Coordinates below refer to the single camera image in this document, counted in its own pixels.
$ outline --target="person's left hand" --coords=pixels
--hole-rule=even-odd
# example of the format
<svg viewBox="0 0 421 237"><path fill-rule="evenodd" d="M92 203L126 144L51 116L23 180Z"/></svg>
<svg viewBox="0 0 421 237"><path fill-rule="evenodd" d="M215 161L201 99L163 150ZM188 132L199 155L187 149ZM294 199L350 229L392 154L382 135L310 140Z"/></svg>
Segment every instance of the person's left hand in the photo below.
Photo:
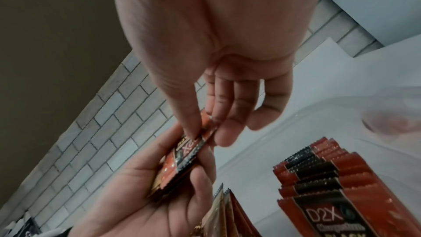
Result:
<svg viewBox="0 0 421 237"><path fill-rule="evenodd" d="M160 160L182 134L182 127L176 123L133 156L69 236L188 236L212 206L216 167L211 147L199 151L200 165L191 171L190 181L186 180L168 199L157 204L147 198Z"/></svg>

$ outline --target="hand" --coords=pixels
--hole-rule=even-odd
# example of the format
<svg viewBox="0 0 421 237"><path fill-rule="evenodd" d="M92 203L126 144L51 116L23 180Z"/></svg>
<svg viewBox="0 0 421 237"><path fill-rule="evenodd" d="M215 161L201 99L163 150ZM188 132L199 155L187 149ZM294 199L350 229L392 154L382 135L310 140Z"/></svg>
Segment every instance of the hand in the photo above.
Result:
<svg viewBox="0 0 421 237"><path fill-rule="evenodd" d="M216 168L211 148L203 147L199 151L200 165L192 170L190 181L178 188L173 197L161 204L147 198L159 161L182 133L182 127L176 123L133 156L69 236L188 236L212 205Z"/></svg>
<svg viewBox="0 0 421 237"><path fill-rule="evenodd" d="M283 111L317 0L115 2L128 41L186 134L200 130L194 83L204 74L205 109L221 123L215 141L229 146L245 126L261 129ZM261 79L266 96L254 110Z"/></svg>

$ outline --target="finger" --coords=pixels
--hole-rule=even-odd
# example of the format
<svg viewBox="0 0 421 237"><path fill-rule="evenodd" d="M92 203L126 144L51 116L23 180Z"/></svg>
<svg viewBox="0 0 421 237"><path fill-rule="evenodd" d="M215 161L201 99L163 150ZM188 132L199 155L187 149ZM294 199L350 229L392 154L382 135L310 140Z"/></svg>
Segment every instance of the finger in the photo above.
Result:
<svg viewBox="0 0 421 237"><path fill-rule="evenodd" d="M259 97L259 81L235 82L234 95L228 118L215 133L215 142L222 147L232 145L246 127Z"/></svg>
<svg viewBox="0 0 421 237"><path fill-rule="evenodd" d="M212 119L216 123L223 122L231 109L234 101L234 83L224 78L215 77L215 104Z"/></svg>
<svg viewBox="0 0 421 237"><path fill-rule="evenodd" d="M263 103L251 114L247 126L251 130L259 130L274 122L288 103L292 89L292 69L282 76L265 80L264 91L266 95Z"/></svg>
<svg viewBox="0 0 421 237"><path fill-rule="evenodd" d="M214 109L215 104L215 76L203 74L203 77L206 81L206 104L205 111L210 116L212 115L212 110Z"/></svg>
<svg viewBox="0 0 421 237"><path fill-rule="evenodd" d="M126 164L126 168L155 170L159 161L173 148L183 135L183 128L178 122L158 136L153 143L140 153L132 157Z"/></svg>
<svg viewBox="0 0 421 237"><path fill-rule="evenodd" d="M212 207L212 182L202 166L196 166L190 173L194 195L187 206L187 219L191 229L197 226Z"/></svg>
<svg viewBox="0 0 421 237"><path fill-rule="evenodd" d="M202 128L202 119L194 85L179 90L170 88L164 90L164 93L186 135L195 139Z"/></svg>
<svg viewBox="0 0 421 237"><path fill-rule="evenodd" d="M205 146L197 153L197 158L210 181L214 183L216 180L216 165L212 147L208 144L205 144Z"/></svg>

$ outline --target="transparent container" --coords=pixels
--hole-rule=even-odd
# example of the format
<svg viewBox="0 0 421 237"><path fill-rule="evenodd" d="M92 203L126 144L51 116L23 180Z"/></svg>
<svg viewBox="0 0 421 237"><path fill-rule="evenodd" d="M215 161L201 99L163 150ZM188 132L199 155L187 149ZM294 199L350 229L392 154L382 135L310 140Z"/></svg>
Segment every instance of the transparent container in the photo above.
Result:
<svg viewBox="0 0 421 237"><path fill-rule="evenodd" d="M277 204L281 184L272 166L323 136L358 152L421 220L421 87L388 88L308 106L221 168L218 182L232 189L262 236L300 236Z"/></svg>

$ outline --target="brown wall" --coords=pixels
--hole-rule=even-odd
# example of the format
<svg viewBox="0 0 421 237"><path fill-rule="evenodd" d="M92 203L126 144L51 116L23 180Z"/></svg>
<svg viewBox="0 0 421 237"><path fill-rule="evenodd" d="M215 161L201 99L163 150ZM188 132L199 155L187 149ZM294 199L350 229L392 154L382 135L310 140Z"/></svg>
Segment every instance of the brown wall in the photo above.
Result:
<svg viewBox="0 0 421 237"><path fill-rule="evenodd" d="M0 206L129 52L113 0L0 0Z"/></svg>

